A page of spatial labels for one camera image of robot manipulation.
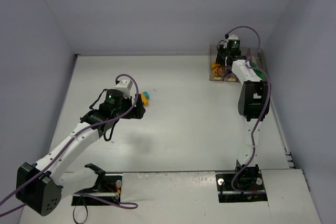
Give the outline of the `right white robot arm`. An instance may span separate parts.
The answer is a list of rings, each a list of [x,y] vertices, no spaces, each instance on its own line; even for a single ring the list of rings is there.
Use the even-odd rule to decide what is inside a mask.
[[[236,172],[250,173],[258,167],[257,146],[261,123],[269,111],[269,83],[256,73],[258,68],[251,64],[248,57],[242,55],[236,35],[228,35],[218,43],[216,62],[241,83],[238,113],[243,118],[243,140]]]

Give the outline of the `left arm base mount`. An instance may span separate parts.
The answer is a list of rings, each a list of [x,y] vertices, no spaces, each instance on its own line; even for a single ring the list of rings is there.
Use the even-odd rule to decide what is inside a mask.
[[[123,182],[122,174],[107,173],[104,182],[99,188],[87,188],[80,191],[80,193],[92,195],[99,199],[120,204],[121,187]],[[88,196],[82,197],[81,195],[73,195],[71,206],[109,206],[105,202],[90,198]]]

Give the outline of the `yellow square lego brick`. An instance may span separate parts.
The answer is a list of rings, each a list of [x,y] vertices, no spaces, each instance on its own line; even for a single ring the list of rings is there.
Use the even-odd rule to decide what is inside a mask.
[[[218,66],[219,66],[219,65],[216,64],[215,62],[212,62],[212,63],[211,63],[211,68],[212,68],[212,69],[217,68]]]

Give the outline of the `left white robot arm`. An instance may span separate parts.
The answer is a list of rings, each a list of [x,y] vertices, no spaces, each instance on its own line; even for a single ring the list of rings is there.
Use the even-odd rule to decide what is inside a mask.
[[[89,163],[73,174],[68,167],[91,144],[112,132],[120,119],[141,119],[145,113],[141,95],[132,98],[127,91],[106,89],[106,98],[98,109],[90,108],[81,117],[73,132],[49,154],[34,164],[24,163],[17,171],[15,196],[26,206],[47,216],[59,202],[77,192],[100,191],[106,183],[106,173]]]

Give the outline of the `orange oval lego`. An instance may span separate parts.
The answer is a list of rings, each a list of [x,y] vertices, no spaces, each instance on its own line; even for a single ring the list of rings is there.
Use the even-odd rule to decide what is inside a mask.
[[[221,73],[221,72],[222,72],[221,67],[212,69],[212,73],[214,73],[214,74],[218,74],[218,73]]]

